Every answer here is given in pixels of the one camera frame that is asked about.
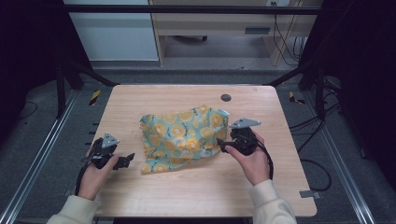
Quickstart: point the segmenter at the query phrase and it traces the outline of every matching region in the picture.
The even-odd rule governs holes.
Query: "sleeve cuff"
[[[71,217],[77,222],[91,223],[98,207],[99,204],[94,201],[71,195],[59,215]]]
[[[262,206],[278,198],[272,180],[268,179],[249,190],[251,201],[255,207]]]

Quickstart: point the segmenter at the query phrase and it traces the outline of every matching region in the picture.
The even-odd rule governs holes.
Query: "tabletop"
[[[221,95],[228,94],[225,102]],[[112,171],[96,197],[98,217],[252,217],[253,203],[238,162],[229,154],[188,164],[167,173],[142,175],[146,160],[139,120],[146,114],[182,112],[209,105],[230,113],[229,121],[259,120],[251,127],[264,138],[274,162],[274,185],[297,217],[316,212],[303,167],[276,89],[251,85],[119,85],[113,89],[94,139],[110,133],[120,140],[116,153],[135,153],[129,168]]]

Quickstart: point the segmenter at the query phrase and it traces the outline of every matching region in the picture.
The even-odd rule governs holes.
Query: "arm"
[[[264,143],[262,137],[257,134],[256,137]],[[225,149],[239,162],[247,180],[253,186],[249,191],[254,204],[253,223],[296,223],[290,205],[280,199],[274,189],[265,153],[259,147],[248,156],[234,147],[226,146]]]
[[[108,173],[119,159],[114,155],[101,170],[90,164],[81,179],[78,196],[69,196],[61,212],[53,215],[48,223],[92,223],[99,204],[93,200],[106,181]]]

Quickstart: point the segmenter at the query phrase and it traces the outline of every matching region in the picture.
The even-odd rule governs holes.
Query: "white sleeve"
[[[94,201],[74,195],[69,196],[61,212],[53,215],[48,223],[91,224],[98,206],[99,204]]]
[[[254,224],[297,223],[290,205],[277,196],[272,180],[265,180],[249,191],[254,204]]]

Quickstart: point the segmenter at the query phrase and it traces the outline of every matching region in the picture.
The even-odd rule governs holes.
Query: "crumpled fabric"
[[[142,174],[176,170],[217,154],[220,148],[216,139],[225,140],[228,116],[226,111],[208,105],[143,116],[140,129],[147,159]]]

